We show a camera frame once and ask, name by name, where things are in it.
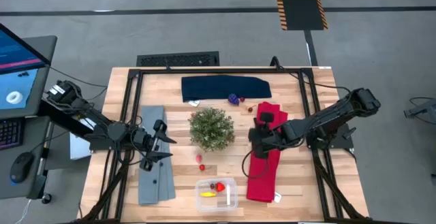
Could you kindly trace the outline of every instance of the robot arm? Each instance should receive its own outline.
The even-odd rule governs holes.
[[[106,148],[111,147],[115,150],[138,150],[144,156],[140,168],[146,171],[151,170],[153,163],[172,156],[170,153],[158,152],[157,142],[159,140],[176,143],[166,136],[167,126],[161,120],[155,122],[153,127],[155,135],[151,136],[135,123],[123,123],[106,118],[83,99],[80,87],[73,82],[58,81],[47,94],[47,102],[64,113],[80,115],[95,123],[92,134],[85,135],[86,140],[91,143],[91,148],[96,144],[105,144],[108,145]]]
[[[301,145],[307,137],[318,141],[331,140],[337,129],[355,116],[367,117],[377,113],[380,102],[369,89],[355,89],[334,105],[304,119],[286,121],[265,133],[250,129],[249,139],[257,157],[265,157],[272,149],[285,150]]]

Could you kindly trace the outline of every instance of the black floor mat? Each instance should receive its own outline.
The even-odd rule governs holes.
[[[277,0],[283,30],[327,29],[321,0]]]
[[[138,56],[137,67],[191,67],[219,66],[219,53],[191,52],[172,54],[146,54]]]

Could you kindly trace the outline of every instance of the gray towel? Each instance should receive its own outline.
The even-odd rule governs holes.
[[[166,123],[163,106],[142,107],[142,126],[147,133],[155,134],[153,125],[157,119],[161,119]],[[159,141],[157,145],[159,145],[159,152],[170,152],[170,145],[168,143]],[[158,201],[174,199],[176,192],[174,190],[171,157],[153,164],[150,172],[140,170],[138,187],[138,203],[140,205],[157,204]]]

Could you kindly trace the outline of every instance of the computer mouse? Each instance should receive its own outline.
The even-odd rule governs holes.
[[[14,161],[11,167],[10,178],[14,183],[20,183],[26,180],[29,174],[30,167],[33,163],[33,154],[25,152],[20,154]]]

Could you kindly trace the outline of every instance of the gray floor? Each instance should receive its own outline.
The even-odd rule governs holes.
[[[324,7],[421,6],[436,0],[322,0]],[[0,0],[0,11],[126,10],[189,7],[270,7],[275,0]],[[406,120],[414,96],[435,96],[436,12],[327,13],[329,30],[312,32],[320,65],[337,84],[371,89],[381,101],[375,116],[355,119],[358,169],[374,219],[434,223],[436,132]],[[277,14],[0,17],[21,37],[56,35],[53,65],[105,84],[110,69],[133,66],[138,54],[218,50],[222,65],[308,65],[304,35],[282,31]],[[63,76],[51,72],[48,86]],[[98,89],[82,86],[84,97]],[[101,106],[103,98],[98,99]],[[47,206],[32,202],[23,223],[76,217],[87,160],[50,172]],[[0,201],[2,223],[14,223],[25,199]]]

